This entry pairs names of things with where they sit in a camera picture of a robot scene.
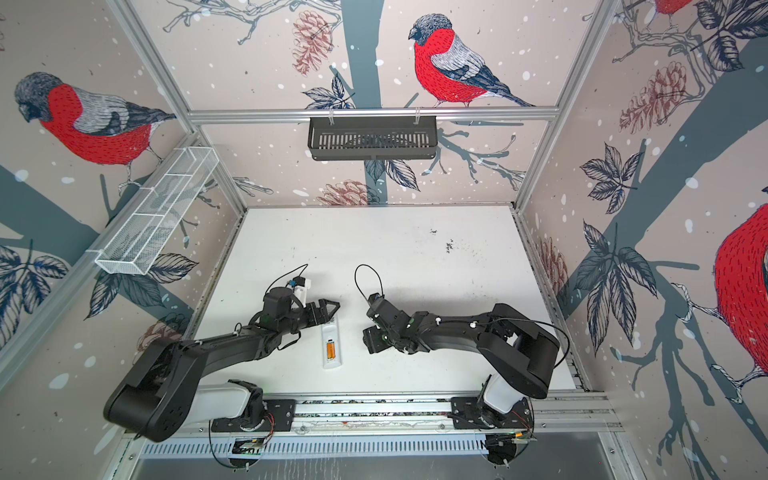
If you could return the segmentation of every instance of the mesh basket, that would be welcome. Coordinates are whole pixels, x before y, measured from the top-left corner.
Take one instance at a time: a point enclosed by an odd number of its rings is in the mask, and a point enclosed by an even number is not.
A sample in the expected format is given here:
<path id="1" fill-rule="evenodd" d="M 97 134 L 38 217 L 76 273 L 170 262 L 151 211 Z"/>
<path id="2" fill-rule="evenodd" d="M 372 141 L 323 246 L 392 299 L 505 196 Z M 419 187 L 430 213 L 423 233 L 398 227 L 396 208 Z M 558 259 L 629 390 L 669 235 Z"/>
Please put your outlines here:
<path id="1" fill-rule="evenodd" d="M 437 154 L 435 117 L 310 119 L 312 158 L 329 160 L 430 160 Z"/>
<path id="2" fill-rule="evenodd" d="M 213 148 L 186 147 L 176 152 L 168 172 L 96 259 L 107 273 L 146 275 L 219 163 Z"/>

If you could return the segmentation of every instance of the bird head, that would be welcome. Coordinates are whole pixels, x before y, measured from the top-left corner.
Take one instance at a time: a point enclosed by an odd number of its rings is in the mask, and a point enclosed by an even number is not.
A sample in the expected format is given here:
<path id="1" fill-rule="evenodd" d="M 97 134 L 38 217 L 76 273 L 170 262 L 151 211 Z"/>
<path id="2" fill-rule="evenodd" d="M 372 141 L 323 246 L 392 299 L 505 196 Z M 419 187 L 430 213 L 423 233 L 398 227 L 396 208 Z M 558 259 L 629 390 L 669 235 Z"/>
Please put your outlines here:
<path id="1" fill-rule="evenodd" d="M 413 28 L 411 28 L 411 33 L 408 35 L 408 39 L 415 40 L 419 46 L 423 47 L 427 40 L 429 40 L 429 37 L 442 28 L 453 28 L 448 17 L 440 13 L 430 13 L 416 20 Z"/>
<path id="2" fill-rule="evenodd" d="M 52 121 L 51 110 L 48 108 L 48 94 L 51 90 L 63 84 L 59 77 L 43 71 L 36 71 L 24 77 L 16 85 L 16 103 L 22 117 L 29 122 L 36 118 L 41 121 Z"/>

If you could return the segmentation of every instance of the black mounting plate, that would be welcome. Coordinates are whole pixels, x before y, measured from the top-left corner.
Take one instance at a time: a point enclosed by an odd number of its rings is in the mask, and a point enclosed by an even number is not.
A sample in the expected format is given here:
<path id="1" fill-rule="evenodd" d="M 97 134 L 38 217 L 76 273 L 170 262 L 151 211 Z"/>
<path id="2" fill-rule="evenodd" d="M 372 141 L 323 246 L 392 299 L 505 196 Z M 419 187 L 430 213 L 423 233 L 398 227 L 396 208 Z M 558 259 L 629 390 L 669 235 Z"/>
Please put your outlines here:
<path id="1" fill-rule="evenodd" d="M 488 429 L 488 426 L 480 419 L 477 397 L 459 396 L 451 398 L 451 414 L 453 428 L 456 430 Z M 523 398 L 515 403 L 510 413 L 505 417 L 500 429 L 527 429 L 526 425 L 533 425 L 533 412 L 528 398 Z"/>
<path id="2" fill-rule="evenodd" d="M 264 400 L 265 411 L 275 417 L 275 432 L 290 432 L 290 426 L 293 423 L 293 413 L 296 410 L 296 400 Z M 214 433 L 241 433 L 247 434 L 250 431 L 244 431 L 240 427 L 243 424 L 242 419 L 215 419 L 211 424 L 210 430 Z M 268 432 L 272 428 L 269 420 L 264 419 L 253 432 Z"/>

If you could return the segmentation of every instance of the white wire basket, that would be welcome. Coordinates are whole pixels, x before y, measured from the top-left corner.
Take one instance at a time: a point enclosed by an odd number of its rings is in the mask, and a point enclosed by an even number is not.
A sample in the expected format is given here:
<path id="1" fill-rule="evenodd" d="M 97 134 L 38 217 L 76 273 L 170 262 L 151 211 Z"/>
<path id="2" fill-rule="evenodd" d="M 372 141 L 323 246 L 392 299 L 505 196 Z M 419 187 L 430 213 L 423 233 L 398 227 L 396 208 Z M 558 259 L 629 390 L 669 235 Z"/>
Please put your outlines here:
<path id="1" fill-rule="evenodd" d="M 219 163 L 210 147 L 177 149 L 178 157 L 99 253 L 107 273 L 146 275 Z"/>

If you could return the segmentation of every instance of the white tabletop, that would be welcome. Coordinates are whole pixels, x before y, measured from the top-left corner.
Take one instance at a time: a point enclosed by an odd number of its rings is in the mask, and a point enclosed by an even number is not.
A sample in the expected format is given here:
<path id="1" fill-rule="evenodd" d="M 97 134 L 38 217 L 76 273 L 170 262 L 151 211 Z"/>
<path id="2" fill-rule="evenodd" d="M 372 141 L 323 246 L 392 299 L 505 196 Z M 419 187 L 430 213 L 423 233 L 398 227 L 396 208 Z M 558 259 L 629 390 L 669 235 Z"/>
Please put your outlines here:
<path id="1" fill-rule="evenodd" d="M 477 353 L 368 353 L 362 331 L 373 323 L 353 279 L 360 263 L 379 271 L 387 300 L 407 313 L 464 316 L 507 303 L 549 322 L 507 207 L 260 208 L 249 210 L 195 338 L 246 324 L 261 310 L 266 287 L 303 263 L 312 280 L 307 301 L 341 302 L 342 366 L 323 369 L 320 328 L 309 328 L 284 351 L 222 369 L 201 383 L 242 379 L 267 394 L 479 390 L 494 370 Z M 379 289 L 370 270 L 360 269 L 358 280 L 366 295 Z M 563 363 L 550 389 L 573 388 Z"/>

